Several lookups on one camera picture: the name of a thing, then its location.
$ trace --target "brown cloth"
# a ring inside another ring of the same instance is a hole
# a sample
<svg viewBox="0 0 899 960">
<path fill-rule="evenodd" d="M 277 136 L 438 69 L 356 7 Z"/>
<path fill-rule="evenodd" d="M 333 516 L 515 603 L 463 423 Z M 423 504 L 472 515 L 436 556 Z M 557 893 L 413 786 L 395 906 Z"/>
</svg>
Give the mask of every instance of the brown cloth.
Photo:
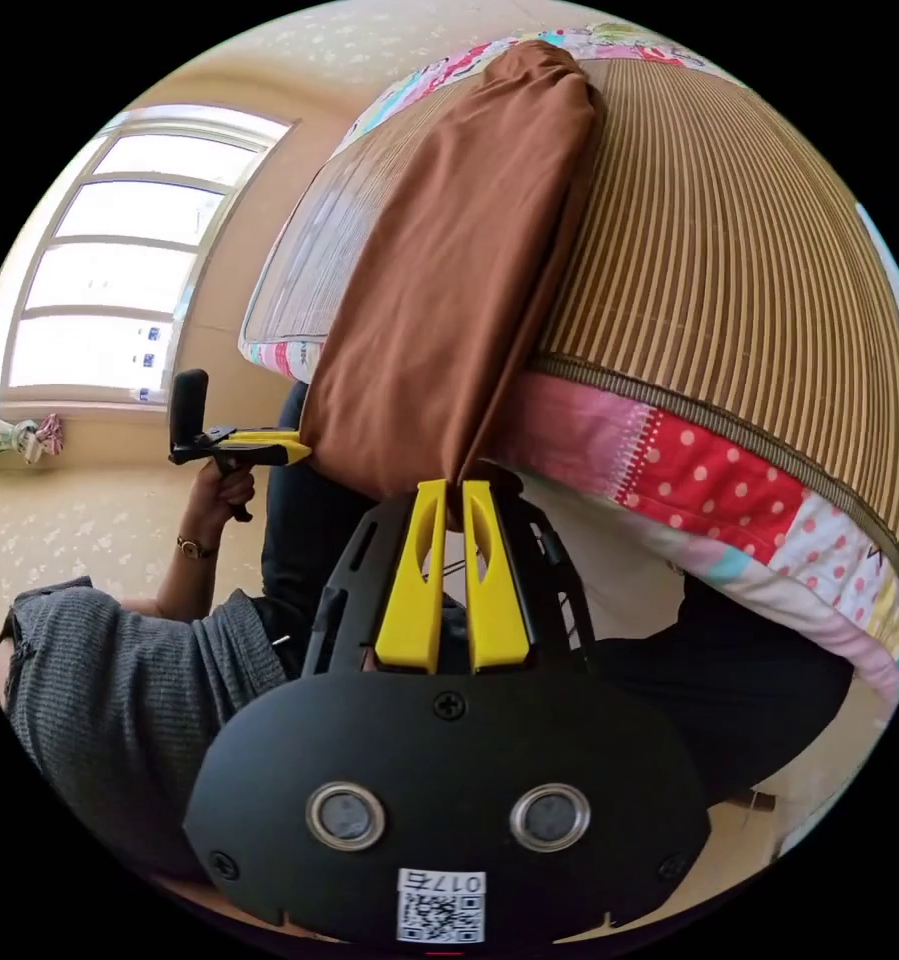
<svg viewBox="0 0 899 960">
<path fill-rule="evenodd" d="M 306 397 L 316 469 L 374 499 L 470 474 L 558 293 L 604 109 L 569 54 L 531 41 L 426 134 Z"/>
</svg>

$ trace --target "window sill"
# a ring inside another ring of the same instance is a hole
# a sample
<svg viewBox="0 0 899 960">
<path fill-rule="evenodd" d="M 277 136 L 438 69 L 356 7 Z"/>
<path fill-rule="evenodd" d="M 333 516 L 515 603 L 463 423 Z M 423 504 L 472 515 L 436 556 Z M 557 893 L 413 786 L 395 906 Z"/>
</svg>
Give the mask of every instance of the window sill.
<svg viewBox="0 0 899 960">
<path fill-rule="evenodd" d="M 89 423 L 161 423 L 167 417 L 165 404 L 153 403 L 88 403 L 63 400 L 9 400 L 0 401 L 0 419 L 16 423 L 35 420 L 37 423 L 56 414 L 60 420 Z"/>
</svg>

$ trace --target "black pants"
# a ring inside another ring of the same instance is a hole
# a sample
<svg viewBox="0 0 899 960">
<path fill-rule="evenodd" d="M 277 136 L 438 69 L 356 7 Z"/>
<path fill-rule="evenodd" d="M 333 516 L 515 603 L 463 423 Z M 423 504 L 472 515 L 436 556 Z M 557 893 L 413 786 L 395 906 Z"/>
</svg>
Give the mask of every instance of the black pants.
<svg viewBox="0 0 899 960">
<path fill-rule="evenodd" d="M 281 427 L 299 426 L 305 395 L 305 385 L 293 388 Z M 293 638 L 290 663 L 302 656 L 322 588 L 372 506 L 305 461 L 271 471 L 267 599 L 258 607 L 273 639 Z M 679 729 L 710 805 L 745 792 L 809 746 L 835 717 L 853 675 L 842 657 L 690 576 L 676 623 L 645 639 L 603 640 L 596 659 L 608 681 Z"/>
</svg>

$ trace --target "wristwatch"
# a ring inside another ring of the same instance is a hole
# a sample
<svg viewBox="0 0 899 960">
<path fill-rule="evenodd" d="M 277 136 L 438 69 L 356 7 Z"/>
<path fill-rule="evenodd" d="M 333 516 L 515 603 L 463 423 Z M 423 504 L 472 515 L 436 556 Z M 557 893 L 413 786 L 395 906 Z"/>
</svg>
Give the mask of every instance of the wristwatch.
<svg viewBox="0 0 899 960">
<path fill-rule="evenodd" d="M 187 560 L 208 560 L 216 552 L 215 549 L 207 550 L 196 540 L 184 540 L 182 537 L 176 537 L 176 546 Z"/>
</svg>

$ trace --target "woman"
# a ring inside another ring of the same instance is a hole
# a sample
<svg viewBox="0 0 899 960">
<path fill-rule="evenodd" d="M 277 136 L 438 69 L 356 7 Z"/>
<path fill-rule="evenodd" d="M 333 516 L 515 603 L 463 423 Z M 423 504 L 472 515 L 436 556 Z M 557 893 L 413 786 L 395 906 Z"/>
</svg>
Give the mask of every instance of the woman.
<svg viewBox="0 0 899 960">
<path fill-rule="evenodd" d="M 280 427 L 298 428 L 305 394 L 292 389 Z M 248 470 L 223 478 L 210 462 L 155 598 L 120 603 L 88 578 L 30 591 L 0 637 L 6 715 L 43 776 L 127 864 L 230 916 L 181 826 L 196 774 L 238 710 L 298 677 L 322 588 L 372 506 L 306 461 L 274 468 L 263 596 L 237 590 L 212 610 L 231 505 L 252 496 Z M 446 633 L 464 630 L 460 614 L 447 605 Z M 595 660 L 676 725 L 710 805 L 802 752 L 852 680 L 847 661 L 691 577 L 676 623 L 646 639 L 604 640 Z"/>
</svg>

